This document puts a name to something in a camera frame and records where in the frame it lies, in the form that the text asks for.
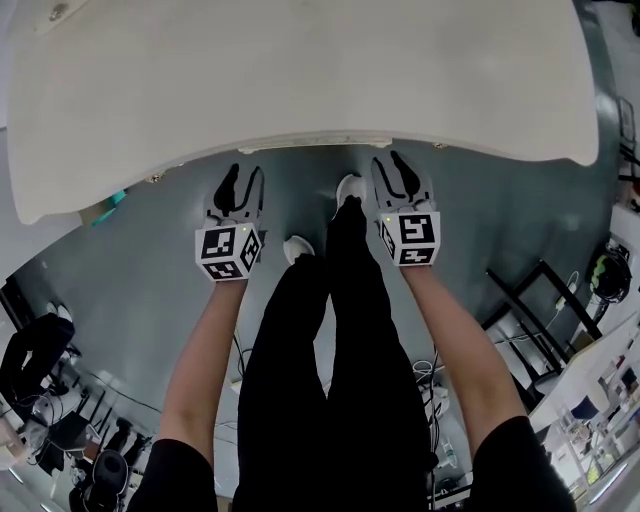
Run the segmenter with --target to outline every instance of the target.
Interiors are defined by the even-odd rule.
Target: headphones
[[[622,302],[629,294],[631,271],[629,252],[621,246],[606,244],[592,260],[591,291],[604,304]]]

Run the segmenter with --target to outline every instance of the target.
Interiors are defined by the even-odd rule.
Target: desk
[[[558,408],[573,409],[582,401],[588,383],[596,383],[607,366],[622,355],[629,341],[637,336],[639,319],[640,313],[633,313],[613,332],[571,358],[555,387],[529,415],[533,430],[538,432],[556,421]]]
[[[571,0],[19,2],[9,156],[20,219],[251,146],[390,137],[589,165],[593,76]]]

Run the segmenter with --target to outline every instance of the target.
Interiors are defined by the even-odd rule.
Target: shoe
[[[71,323],[73,323],[73,318],[71,318],[71,313],[69,313],[69,310],[67,308],[65,308],[62,304],[60,306],[58,306],[58,317],[62,318],[64,320],[67,320]]]
[[[293,265],[301,254],[311,254],[312,256],[316,254],[313,246],[298,235],[289,238],[289,240],[282,244],[282,248],[284,249],[284,255],[289,265]]]
[[[361,176],[356,176],[355,174],[345,176],[336,190],[338,210],[349,196],[359,198],[362,204],[364,204],[367,200],[367,181]]]

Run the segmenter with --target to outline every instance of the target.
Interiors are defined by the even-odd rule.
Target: metal stand
[[[533,325],[536,326],[538,331],[541,334],[541,339],[537,338],[524,324],[524,322],[520,321],[520,326],[524,333],[531,339],[536,348],[540,351],[543,357],[549,362],[553,371],[557,374],[560,374],[562,371],[561,365],[558,360],[554,357],[553,350],[555,350],[560,357],[560,359],[565,363],[569,363],[570,356],[567,354],[567,351],[564,350],[558,341],[549,333],[547,328],[544,326],[542,322],[536,317],[533,312],[527,307],[524,302],[520,299],[520,295],[524,293],[540,276],[544,275],[553,285],[553,287],[564,297],[566,304],[575,312],[578,316],[582,324],[587,329],[589,335],[597,340],[602,337],[602,333],[598,326],[593,321],[593,319],[589,316],[586,310],[582,307],[582,304],[578,301],[578,299],[571,293],[571,291],[567,288],[565,283],[558,277],[558,275],[549,267],[549,265],[540,260],[538,264],[533,268],[533,270],[527,275],[520,284],[518,284],[514,289],[509,288],[507,284],[505,284],[502,279],[500,279],[495,272],[491,269],[487,269],[487,275],[498,285],[498,287],[504,292],[507,296],[508,300],[504,304],[502,304],[496,311],[493,313],[487,320],[482,323],[482,328],[486,331],[493,327],[497,322],[499,322],[507,313],[514,309],[514,314],[516,318],[520,320],[519,316],[522,313],[526,316]],[[571,344],[567,344],[568,350],[576,353],[576,350],[571,346]],[[545,376],[538,375],[538,373],[531,367],[531,365],[524,359],[524,356],[518,351],[514,350],[516,356],[523,362],[525,369],[528,374],[531,376],[532,383],[535,384],[535,381],[544,378]],[[514,381],[516,382],[516,387],[518,389],[518,393],[520,395],[520,399],[524,403],[525,407],[530,411],[533,410],[539,402],[538,396],[533,396],[530,391],[526,390],[514,377]]]

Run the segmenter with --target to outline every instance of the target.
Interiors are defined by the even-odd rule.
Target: black shirt sleeve
[[[473,511],[576,510],[525,416],[505,421],[480,445],[469,502]]]
[[[151,449],[140,488],[128,512],[210,510],[217,512],[213,469],[197,450],[163,439]]]

